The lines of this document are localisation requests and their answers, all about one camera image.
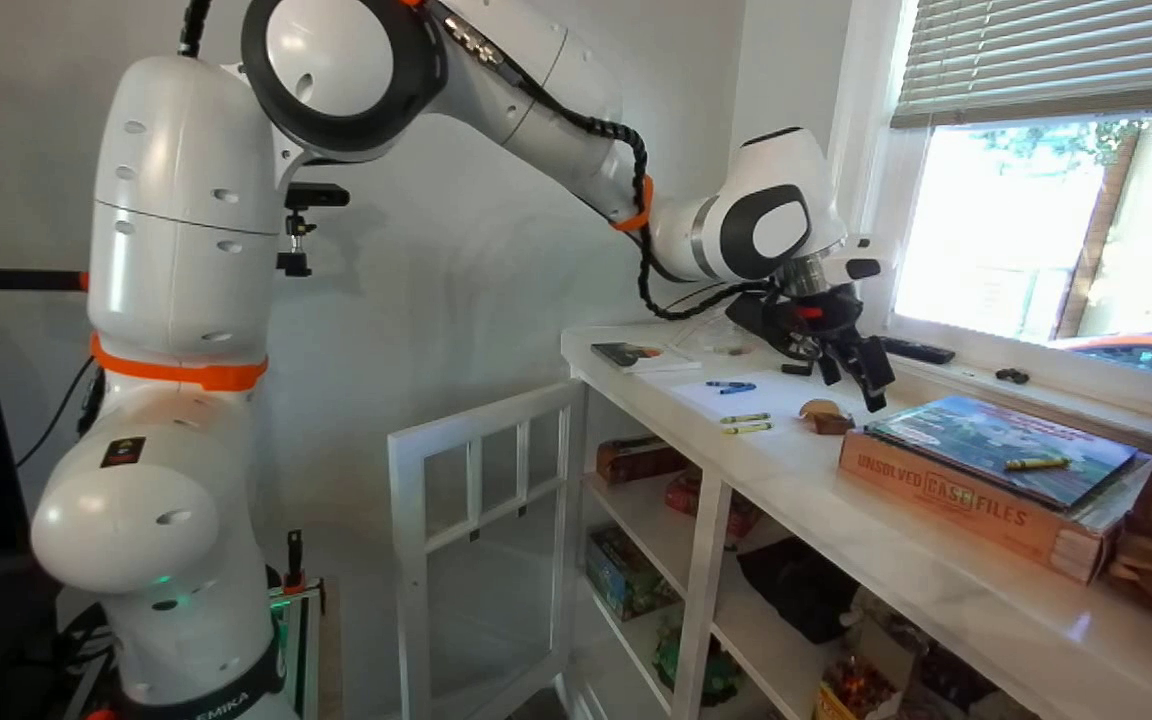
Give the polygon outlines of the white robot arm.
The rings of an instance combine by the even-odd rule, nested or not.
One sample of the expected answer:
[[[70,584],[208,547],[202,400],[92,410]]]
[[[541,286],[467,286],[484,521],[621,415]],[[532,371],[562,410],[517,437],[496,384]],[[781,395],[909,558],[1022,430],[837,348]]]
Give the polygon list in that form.
[[[248,516],[253,393],[289,213],[307,163],[368,163],[413,121],[453,117],[631,242],[650,278],[707,279],[807,366],[886,400],[894,366],[858,332],[828,159],[781,127],[691,204],[650,180],[611,78],[538,0],[248,0],[241,57],[180,48],[124,70],[110,104],[87,257],[106,405],[34,511],[43,573],[113,630],[98,720],[304,720]]]

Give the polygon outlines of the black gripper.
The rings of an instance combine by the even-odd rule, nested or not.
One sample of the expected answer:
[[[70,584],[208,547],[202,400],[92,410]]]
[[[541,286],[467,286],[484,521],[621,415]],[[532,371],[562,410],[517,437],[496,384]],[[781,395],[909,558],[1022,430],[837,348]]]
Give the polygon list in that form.
[[[781,371],[825,381],[852,377],[863,410],[889,405],[886,389],[898,381],[889,351],[877,335],[861,332],[861,296],[840,286],[818,296],[741,294],[730,321],[785,351]]]

